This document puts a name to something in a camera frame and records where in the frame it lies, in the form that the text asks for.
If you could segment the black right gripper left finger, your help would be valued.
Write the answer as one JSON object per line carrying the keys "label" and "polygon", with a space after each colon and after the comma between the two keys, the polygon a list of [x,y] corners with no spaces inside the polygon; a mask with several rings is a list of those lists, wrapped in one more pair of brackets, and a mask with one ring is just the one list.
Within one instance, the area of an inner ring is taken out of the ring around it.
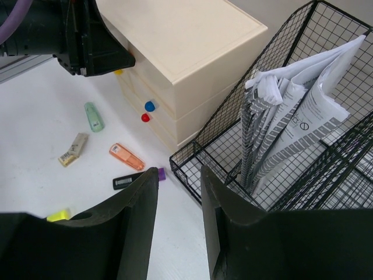
{"label": "black right gripper left finger", "polygon": [[69,220],[2,213],[1,278],[146,279],[158,190],[152,167]]}

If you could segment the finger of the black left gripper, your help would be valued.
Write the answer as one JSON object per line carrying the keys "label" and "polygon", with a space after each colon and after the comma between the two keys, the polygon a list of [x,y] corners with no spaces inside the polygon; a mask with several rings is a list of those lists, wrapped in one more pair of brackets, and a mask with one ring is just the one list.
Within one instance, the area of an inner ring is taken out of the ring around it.
{"label": "finger of the black left gripper", "polygon": [[85,50],[84,76],[100,76],[132,68],[136,59],[127,49],[128,39],[107,19],[91,20]]}

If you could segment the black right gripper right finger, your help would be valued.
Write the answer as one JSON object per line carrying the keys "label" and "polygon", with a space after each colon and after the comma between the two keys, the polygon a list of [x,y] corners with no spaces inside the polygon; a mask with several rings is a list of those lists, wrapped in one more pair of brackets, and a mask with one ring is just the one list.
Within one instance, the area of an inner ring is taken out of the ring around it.
{"label": "black right gripper right finger", "polygon": [[203,166],[211,279],[371,279],[370,209],[266,212]]}

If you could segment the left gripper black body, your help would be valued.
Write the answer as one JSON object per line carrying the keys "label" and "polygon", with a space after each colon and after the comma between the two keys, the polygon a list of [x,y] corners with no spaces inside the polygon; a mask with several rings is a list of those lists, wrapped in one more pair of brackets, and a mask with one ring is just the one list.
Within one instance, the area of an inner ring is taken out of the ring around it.
{"label": "left gripper black body", "polygon": [[96,76],[93,25],[101,22],[95,1],[58,1],[62,12],[62,50],[54,54],[71,75]]}

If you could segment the small drawer yellow knob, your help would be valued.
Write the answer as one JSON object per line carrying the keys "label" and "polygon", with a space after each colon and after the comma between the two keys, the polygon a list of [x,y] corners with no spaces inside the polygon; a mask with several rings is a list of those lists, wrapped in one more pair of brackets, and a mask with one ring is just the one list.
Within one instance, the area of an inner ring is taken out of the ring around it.
{"label": "small drawer yellow knob", "polygon": [[118,69],[116,71],[113,72],[115,75],[122,75],[124,73],[124,70],[123,69]]}

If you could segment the yellow cap black highlighter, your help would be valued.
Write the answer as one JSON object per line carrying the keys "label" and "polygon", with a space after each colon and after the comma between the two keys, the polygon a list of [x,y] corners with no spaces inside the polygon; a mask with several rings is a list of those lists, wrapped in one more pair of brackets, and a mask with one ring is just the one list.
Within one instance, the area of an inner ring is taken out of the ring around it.
{"label": "yellow cap black highlighter", "polygon": [[71,218],[71,211],[69,208],[63,209],[58,211],[54,214],[51,214],[46,217],[46,221],[48,222],[57,222],[57,221],[64,221],[69,220]]}

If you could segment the purple cap black highlighter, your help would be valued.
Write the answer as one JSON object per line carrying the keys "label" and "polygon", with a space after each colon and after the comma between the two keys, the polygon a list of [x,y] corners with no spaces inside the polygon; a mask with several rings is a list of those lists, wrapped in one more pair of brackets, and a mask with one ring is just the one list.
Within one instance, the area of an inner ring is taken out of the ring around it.
{"label": "purple cap black highlighter", "polygon": [[148,171],[141,171],[138,173],[114,178],[112,180],[112,188],[113,190],[118,191],[131,188],[132,185],[141,186],[149,180],[150,182],[159,182],[166,180],[166,171],[164,170],[164,168],[153,168],[153,171],[151,171],[150,173],[151,175],[149,175]]}

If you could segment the white paper manual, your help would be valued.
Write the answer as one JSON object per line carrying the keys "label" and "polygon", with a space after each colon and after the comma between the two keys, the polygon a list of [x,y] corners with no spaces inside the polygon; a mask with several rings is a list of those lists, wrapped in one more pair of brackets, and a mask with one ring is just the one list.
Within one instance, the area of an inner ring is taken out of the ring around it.
{"label": "white paper manual", "polygon": [[339,47],[246,81],[241,107],[241,185],[259,191],[287,159],[333,132],[349,112],[331,97],[365,42]]}

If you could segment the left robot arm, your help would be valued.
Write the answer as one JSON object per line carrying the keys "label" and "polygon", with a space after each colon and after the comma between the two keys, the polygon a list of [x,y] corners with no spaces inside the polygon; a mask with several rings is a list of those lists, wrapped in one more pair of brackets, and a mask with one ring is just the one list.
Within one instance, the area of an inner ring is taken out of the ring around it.
{"label": "left robot arm", "polygon": [[104,75],[135,66],[95,1],[1,1],[1,55],[52,55],[71,75]]}

